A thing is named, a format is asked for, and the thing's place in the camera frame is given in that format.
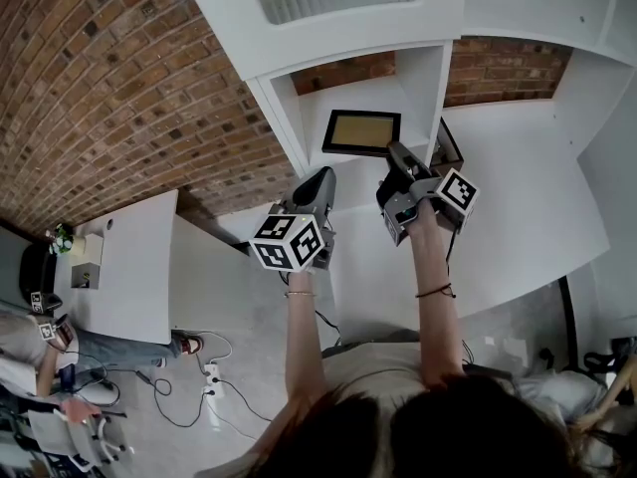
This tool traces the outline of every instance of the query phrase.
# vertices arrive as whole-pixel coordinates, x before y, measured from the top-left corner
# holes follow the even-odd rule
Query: bracelet
[[[312,296],[314,297],[316,294],[312,292],[286,292],[286,298],[289,296]]]
[[[456,299],[456,295],[454,294],[454,291],[451,290],[451,284],[448,283],[447,285],[440,287],[439,289],[435,289],[433,291],[430,292],[426,292],[425,294],[417,294],[416,295],[416,299],[420,299],[420,298],[426,298],[427,296],[431,296],[432,294],[442,294],[443,296],[448,296],[449,298],[454,298]]]

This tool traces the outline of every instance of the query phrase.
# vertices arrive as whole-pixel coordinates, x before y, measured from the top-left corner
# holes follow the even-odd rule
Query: chair
[[[68,456],[83,473],[119,460],[117,453],[125,450],[124,445],[117,446],[106,440],[105,425],[110,422],[108,417],[99,416],[82,423],[72,423],[57,409],[52,413],[29,410],[27,415],[33,438],[41,450]]]

